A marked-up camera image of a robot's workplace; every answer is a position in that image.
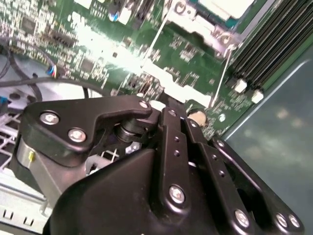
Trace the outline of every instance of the integrated circuit chip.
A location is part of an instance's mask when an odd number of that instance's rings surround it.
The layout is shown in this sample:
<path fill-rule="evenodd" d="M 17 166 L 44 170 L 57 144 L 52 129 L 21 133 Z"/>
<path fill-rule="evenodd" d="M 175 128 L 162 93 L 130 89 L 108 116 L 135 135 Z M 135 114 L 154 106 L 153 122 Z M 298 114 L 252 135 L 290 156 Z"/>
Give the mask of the integrated circuit chip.
<path fill-rule="evenodd" d="M 21 29 L 24 30 L 27 34 L 34 35 L 35 28 L 36 22 L 33 19 L 24 16 L 22 19 Z"/>
<path fill-rule="evenodd" d="M 93 66 L 94 66 L 94 62 L 92 60 L 84 58 L 81 63 L 81 70 L 87 73 L 91 73 Z"/>

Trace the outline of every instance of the black memory slot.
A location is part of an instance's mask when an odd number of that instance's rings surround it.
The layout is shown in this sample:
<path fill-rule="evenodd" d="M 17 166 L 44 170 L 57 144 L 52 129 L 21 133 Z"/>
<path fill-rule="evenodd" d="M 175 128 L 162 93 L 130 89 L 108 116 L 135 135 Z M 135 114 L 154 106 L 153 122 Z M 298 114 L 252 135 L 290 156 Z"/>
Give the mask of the black memory slot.
<path fill-rule="evenodd" d="M 266 80 L 264 74 L 272 67 L 272 64 L 284 55 L 286 49 L 295 47 L 297 44 L 296 41 L 301 40 L 306 35 L 304 32 L 306 32 L 307 28 L 312 26 L 312 13 L 312 7 L 307 9 L 301 19 L 284 34 L 285 36 L 281 38 L 278 46 L 275 47 L 270 56 L 266 58 L 267 62 L 263 60 L 262 65 L 255 67 L 253 72 L 250 73 L 249 77 L 253 77 L 254 84 L 263 85 L 263 82 Z"/>
<path fill-rule="evenodd" d="M 298 49 L 299 46 L 302 45 L 302 43 L 305 42 L 305 40 L 313 33 L 313 22 L 311 22 L 311 25 L 306 31 L 304 32 L 303 36 L 301 38 L 297 38 L 297 41 L 294 45 L 294 47 L 290 50 L 289 48 L 285 48 L 284 56 L 280 56 L 277 58 L 277 61 L 273 63 L 273 65 L 263 74 L 263 80 L 262 85 L 282 66 L 282 64 L 290 57 L 292 54 Z"/>
<path fill-rule="evenodd" d="M 298 31 L 295 26 L 298 20 L 305 20 L 302 15 L 305 13 L 307 7 L 300 7 L 296 10 L 296 14 L 290 14 L 289 17 L 285 18 L 281 22 L 281 28 L 272 34 L 270 41 L 263 45 L 262 50 L 254 53 L 255 61 L 249 63 L 245 67 L 245 75 L 247 77 L 254 77 L 251 73 L 255 70 L 264 69 L 262 64 L 264 64 L 264 59 L 271 60 L 271 57 L 284 46 L 284 41 L 288 42 L 289 38 L 292 37 L 293 31 Z"/>
<path fill-rule="evenodd" d="M 313 31 L 312 0 L 283 3 L 232 65 L 235 75 L 244 75 L 252 88 L 263 86 Z"/>
<path fill-rule="evenodd" d="M 263 41 L 270 37 L 271 32 L 279 26 L 279 22 L 282 17 L 286 15 L 286 13 L 289 12 L 297 2 L 298 0 L 285 0 L 281 3 L 275 13 L 267 20 L 267 23 L 261 27 L 258 33 L 253 37 L 233 63 L 233 67 L 237 71 L 240 71 L 241 68 L 245 66 L 246 62 L 251 60 L 251 54 L 262 45 Z"/>

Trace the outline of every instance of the ram slot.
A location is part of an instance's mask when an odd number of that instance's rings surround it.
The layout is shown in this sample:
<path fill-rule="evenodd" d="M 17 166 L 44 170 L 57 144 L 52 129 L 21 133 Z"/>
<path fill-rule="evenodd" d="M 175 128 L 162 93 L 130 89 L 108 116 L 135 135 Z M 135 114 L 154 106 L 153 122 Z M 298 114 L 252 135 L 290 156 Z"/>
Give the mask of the ram slot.
<path fill-rule="evenodd" d="M 306 10 L 307 7 L 301 7 L 295 11 L 295 14 L 290 15 L 290 17 L 281 22 L 281 28 L 271 35 L 271 41 L 264 44 L 262 50 L 254 53 L 255 60 L 245 67 L 245 76 L 252 78 L 255 76 L 251 74 L 252 72 L 255 70 L 262 71 L 261 69 L 264 69 L 262 64 L 267 64 L 275 53 L 281 51 L 280 48 L 284 46 L 284 43 L 290 42 L 292 32 L 297 33 L 299 31 L 298 26 L 301 26 L 301 24 L 298 24 L 298 20 L 305 21 L 303 14 Z"/>
<path fill-rule="evenodd" d="M 265 71 L 263 73 L 262 76 L 262 85 L 264 85 L 264 83 L 277 71 L 277 69 L 279 69 L 279 67 L 290 57 L 292 56 L 292 54 L 298 49 L 298 47 L 305 42 L 305 40 L 313 33 L 313 19 L 310 22 L 310 26 L 309 28 L 305 29 L 305 32 L 303 32 L 302 37 L 301 38 L 296 38 L 296 42 L 293 46 L 293 48 L 290 50 L 288 47 L 285 48 L 285 50 L 282 52 L 282 54 L 284 56 L 280 56 L 279 58 L 277 58 L 274 62 L 274 65 L 272 65 L 271 67 L 269 67 L 267 69 L 267 71 Z"/>
<path fill-rule="evenodd" d="M 233 67 L 236 71 L 240 72 L 240 70 L 245 67 L 246 63 L 253 59 L 251 56 L 253 51 L 258 50 L 263 42 L 270 37 L 270 34 L 279 26 L 279 22 L 282 18 L 292 10 L 292 7 L 295 6 L 297 2 L 298 0 L 285 0 L 281 3 L 275 13 L 273 13 L 268 21 L 261 27 L 253 39 L 248 42 L 248 45 L 233 63 Z"/>
<path fill-rule="evenodd" d="M 283 52 L 286 49 L 292 49 L 296 46 L 296 41 L 298 39 L 302 39 L 307 28 L 312 26 L 313 20 L 313 10 L 312 7 L 306 10 L 306 13 L 299 20 L 297 24 L 293 24 L 292 28 L 289 28 L 288 31 L 281 38 L 281 42 L 278 43 L 278 47 L 273 48 L 273 52 L 269 57 L 266 57 L 266 63 L 263 62 L 263 65 L 255 67 L 253 72 L 249 74 L 249 77 L 253 78 L 253 84 L 262 85 L 266 80 L 264 77 L 264 73 L 268 71 L 268 69 L 275 63 L 279 56 L 286 57 Z"/>

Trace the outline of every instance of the capacitor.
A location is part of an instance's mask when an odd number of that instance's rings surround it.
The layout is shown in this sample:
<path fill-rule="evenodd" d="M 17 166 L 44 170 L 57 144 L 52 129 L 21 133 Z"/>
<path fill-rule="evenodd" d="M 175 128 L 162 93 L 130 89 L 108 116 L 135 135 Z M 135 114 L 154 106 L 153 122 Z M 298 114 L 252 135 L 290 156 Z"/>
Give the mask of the capacitor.
<path fill-rule="evenodd" d="M 112 22 L 116 22 L 119 18 L 119 12 L 116 12 L 115 14 L 109 13 L 109 20 Z"/>

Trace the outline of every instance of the metal grille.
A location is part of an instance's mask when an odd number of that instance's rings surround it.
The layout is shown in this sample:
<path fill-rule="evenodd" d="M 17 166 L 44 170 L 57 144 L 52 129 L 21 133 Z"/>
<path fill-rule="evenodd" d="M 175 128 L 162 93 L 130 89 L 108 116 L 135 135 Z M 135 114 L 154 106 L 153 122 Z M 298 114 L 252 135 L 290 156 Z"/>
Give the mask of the metal grille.
<path fill-rule="evenodd" d="M 0 117 L 0 170 L 8 165 L 12 158 L 15 138 L 18 133 L 20 115 L 5 114 Z"/>

